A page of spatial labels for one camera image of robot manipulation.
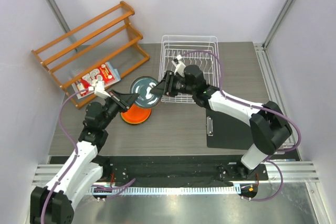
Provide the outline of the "dark blue-grey plate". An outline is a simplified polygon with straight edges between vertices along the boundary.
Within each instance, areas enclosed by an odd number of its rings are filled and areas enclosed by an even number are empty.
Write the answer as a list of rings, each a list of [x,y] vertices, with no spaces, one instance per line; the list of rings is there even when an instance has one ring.
[[[151,90],[158,83],[155,78],[149,76],[136,78],[130,86],[130,92],[139,95],[134,104],[143,109],[151,109],[157,106],[161,102],[161,96],[152,94]]]

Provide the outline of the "lime green plate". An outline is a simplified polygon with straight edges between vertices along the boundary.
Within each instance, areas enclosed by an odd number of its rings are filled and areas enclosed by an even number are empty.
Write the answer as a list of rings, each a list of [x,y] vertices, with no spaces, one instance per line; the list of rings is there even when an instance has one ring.
[[[142,123],[144,123],[145,121],[146,121],[146,119],[145,120],[127,120],[127,119],[125,119],[125,118],[122,118],[122,120],[125,122],[125,123],[127,123],[127,124],[130,124],[130,125],[139,125],[139,124],[142,124]]]

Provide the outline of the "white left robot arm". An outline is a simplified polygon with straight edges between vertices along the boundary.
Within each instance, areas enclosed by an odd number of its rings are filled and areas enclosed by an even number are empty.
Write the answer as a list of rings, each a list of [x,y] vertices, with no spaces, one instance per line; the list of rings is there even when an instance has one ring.
[[[117,114],[128,111],[139,94],[112,90],[103,95],[104,104],[87,105],[82,132],[63,167],[44,187],[37,186],[31,192],[30,223],[72,223],[91,186],[111,177],[109,159],[99,155],[108,137],[106,127]]]

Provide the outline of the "orange plate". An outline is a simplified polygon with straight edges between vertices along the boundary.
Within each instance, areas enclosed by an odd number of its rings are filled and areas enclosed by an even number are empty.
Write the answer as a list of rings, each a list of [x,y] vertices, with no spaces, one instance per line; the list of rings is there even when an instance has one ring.
[[[125,118],[127,120],[147,120],[151,115],[152,109],[144,109],[138,107],[137,105],[133,105],[129,108],[127,112],[121,112],[121,118]]]

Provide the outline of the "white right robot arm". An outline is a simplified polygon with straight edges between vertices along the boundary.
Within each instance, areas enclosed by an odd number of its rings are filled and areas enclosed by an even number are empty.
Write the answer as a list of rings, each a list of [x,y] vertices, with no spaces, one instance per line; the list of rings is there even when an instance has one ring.
[[[197,65],[186,66],[182,73],[167,71],[150,92],[160,97],[174,97],[179,93],[191,95],[201,108],[229,115],[248,125],[253,144],[237,164],[237,173],[242,179],[254,176],[257,166],[292,135],[289,120],[278,104],[272,101],[258,104],[230,97],[220,88],[208,84]]]

